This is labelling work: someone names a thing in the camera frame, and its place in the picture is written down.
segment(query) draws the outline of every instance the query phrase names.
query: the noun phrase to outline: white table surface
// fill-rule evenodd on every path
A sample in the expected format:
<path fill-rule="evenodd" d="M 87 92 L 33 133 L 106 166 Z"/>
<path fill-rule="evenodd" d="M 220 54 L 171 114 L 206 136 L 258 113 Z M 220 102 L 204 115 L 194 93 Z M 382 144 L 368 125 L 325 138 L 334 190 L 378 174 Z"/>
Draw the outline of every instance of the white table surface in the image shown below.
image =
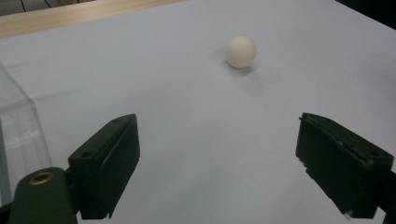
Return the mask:
<path fill-rule="evenodd" d="M 252 37 L 255 63 L 224 48 Z M 56 166 L 136 113 L 141 160 L 113 218 L 81 223 L 347 220 L 295 157 L 303 112 L 396 155 L 396 31 L 332 0 L 190 0 L 0 40 Z"/>

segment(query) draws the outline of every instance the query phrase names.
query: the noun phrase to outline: bolt hole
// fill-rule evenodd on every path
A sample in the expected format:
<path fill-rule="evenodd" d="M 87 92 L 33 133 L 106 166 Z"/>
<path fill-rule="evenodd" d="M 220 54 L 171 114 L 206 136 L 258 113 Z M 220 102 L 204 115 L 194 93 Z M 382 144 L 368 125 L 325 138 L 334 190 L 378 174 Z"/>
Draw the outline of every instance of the bolt hole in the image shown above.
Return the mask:
<path fill-rule="evenodd" d="M 45 172 L 30 178 L 29 183 L 31 185 L 40 185 L 50 181 L 53 178 L 53 172 Z"/>
<path fill-rule="evenodd" d="M 84 152 L 81 154 L 81 157 L 87 158 L 87 157 L 90 157 L 91 155 L 92 155 L 91 152 Z"/>

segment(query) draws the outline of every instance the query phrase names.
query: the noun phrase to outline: white ball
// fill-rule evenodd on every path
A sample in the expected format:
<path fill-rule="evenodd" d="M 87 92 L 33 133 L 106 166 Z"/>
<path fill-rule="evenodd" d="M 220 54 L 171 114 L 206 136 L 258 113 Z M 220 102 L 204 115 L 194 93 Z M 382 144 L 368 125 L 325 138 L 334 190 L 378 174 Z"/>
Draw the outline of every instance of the white ball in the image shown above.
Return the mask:
<path fill-rule="evenodd" d="M 225 56 L 232 67 L 248 67 L 256 58 L 256 45 L 249 37 L 237 36 L 228 44 Z"/>

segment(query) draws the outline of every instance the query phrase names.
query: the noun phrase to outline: clear plastic container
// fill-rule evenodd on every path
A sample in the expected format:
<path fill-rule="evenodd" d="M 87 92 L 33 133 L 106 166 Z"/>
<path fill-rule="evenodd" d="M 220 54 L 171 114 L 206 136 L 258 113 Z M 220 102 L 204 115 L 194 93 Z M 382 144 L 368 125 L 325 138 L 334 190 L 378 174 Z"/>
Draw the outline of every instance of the clear plastic container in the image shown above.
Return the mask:
<path fill-rule="evenodd" d="M 18 182 L 51 167 L 35 102 L 0 63 L 0 205 L 10 203 Z"/>

